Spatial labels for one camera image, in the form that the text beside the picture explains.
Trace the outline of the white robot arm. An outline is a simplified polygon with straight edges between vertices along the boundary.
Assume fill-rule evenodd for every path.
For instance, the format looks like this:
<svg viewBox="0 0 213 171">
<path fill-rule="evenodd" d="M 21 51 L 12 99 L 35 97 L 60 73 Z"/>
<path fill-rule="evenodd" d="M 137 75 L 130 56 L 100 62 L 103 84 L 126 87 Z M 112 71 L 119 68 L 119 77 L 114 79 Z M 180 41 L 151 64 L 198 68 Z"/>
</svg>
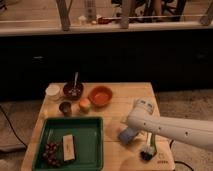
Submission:
<svg viewBox="0 0 213 171">
<path fill-rule="evenodd" d="M 136 100 L 126 124 L 185 144 L 213 152 L 213 121 L 154 116 L 154 106 L 144 99 Z"/>
</svg>

